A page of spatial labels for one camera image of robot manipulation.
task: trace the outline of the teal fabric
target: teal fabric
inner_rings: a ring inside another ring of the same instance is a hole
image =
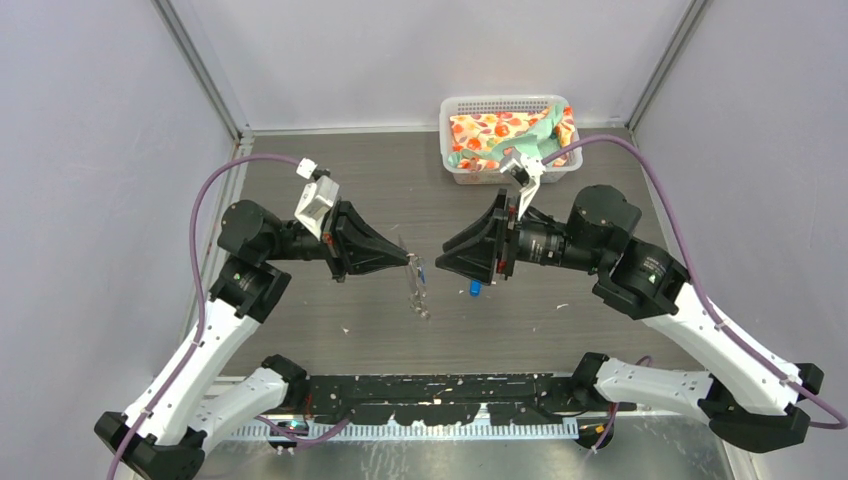
[[[483,160],[494,160],[500,163],[504,157],[503,151],[510,147],[514,147],[520,153],[530,157],[544,158],[560,148],[556,133],[554,133],[554,127],[562,121],[565,106],[564,103],[554,104],[548,114],[526,132],[495,145],[491,152],[477,152],[463,148],[458,152],[451,153],[450,157],[448,157],[448,163],[452,167],[456,167],[463,158],[480,158]]]

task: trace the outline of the grey wall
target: grey wall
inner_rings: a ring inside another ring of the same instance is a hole
[[[636,138],[711,296],[848,409],[848,4],[713,2]],[[813,407],[813,417],[826,418]],[[765,478],[845,478],[845,432],[757,458]]]
[[[265,130],[435,126],[447,97],[528,93],[623,124],[689,0],[178,3],[230,109]]]
[[[0,70],[0,478],[100,478],[92,427],[176,347],[232,142],[148,1],[2,2]]]

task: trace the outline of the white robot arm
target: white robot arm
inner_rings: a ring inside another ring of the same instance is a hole
[[[193,478],[205,455],[251,418],[281,406],[303,406],[309,393],[306,371],[279,355],[266,358],[224,394],[204,400],[224,365],[265,321],[291,280],[268,261],[324,260],[338,282],[346,275],[408,264],[406,250],[380,236],[350,202],[339,199],[338,185],[327,172],[314,171],[311,161],[298,167],[298,173],[312,175],[314,181],[300,197],[297,220],[283,222],[249,200],[227,209],[218,246],[230,255],[209,291],[193,355],[152,411],[146,410],[193,347],[199,324],[136,401],[123,412],[103,413],[97,421],[95,433],[115,452],[131,426],[146,416],[122,456],[145,479]]]
[[[526,178],[526,171],[532,169],[515,169],[513,180],[534,191],[538,182]],[[661,332],[707,369],[665,371],[587,353],[572,378],[588,403],[637,402],[678,412],[752,452],[804,440],[810,417],[796,407],[803,398],[721,329],[731,329],[813,393],[821,386],[822,371],[780,358],[716,308],[724,321],[717,326],[689,283],[686,268],[661,247],[633,237],[641,211],[621,192],[606,185],[583,189],[565,223],[533,207],[521,208],[525,198],[510,198],[501,189],[483,217],[443,245],[436,267],[484,284],[495,274],[511,276],[516,261],[597,275],[592,292],[605,304]]]

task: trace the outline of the white plastic basket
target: white plastic basket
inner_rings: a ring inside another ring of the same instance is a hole
[[[500,184],[509,183],[497,170],[473,172],[464,168],[452,167],[448,157],[452,153],[453,134],[450,129],[450,117],[454,115],[474,115],[478,113],[497,112],[526,112],[538,113],[555,103],[568,101],[559,95],[481,95],[474,97],[451,97],[442,102],[439,112],[439,144],[442,150],[442,164],[445,170],[453,175],[460,185]],[[577,130],[574,130],[572,141],[579,140]],[[573,172],[583,165],[582,148],[572,150],[568,160],[561,167],[548,167],[542,175],[542,183],[553,183],[568,172]]]

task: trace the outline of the metal floor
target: metal floor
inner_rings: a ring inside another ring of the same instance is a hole
[[[623,129],[603,131],[629,139]],[[437,133],[258,137],[253,152],[306,156],[329,167],[342,197],[368,223],[392,241],[402,235],[427,260],[432,318],[410,311],[401,269],[336,284],[322,262],[278,263],[294,279],[224,375],[247,375],[274,353],[315,374],[568,372],[587,351],[630,362],[651,354],[658,367],[699,368],[665,337],[605,307],[584,273],[517,264],[508,282],[472,298],[467,280],[433,268],[441,244],[482,215],[498,189],[457,185],[442,168]],[[612,145],[584,147],[583,155],[583,167],[543,185],[533,205],[564,218],[582,187],[610,184],[642,209],[636,234],[664,244],[638,163]],[[242,198],[289,219],[303,185],[293,169],[254,163]]]

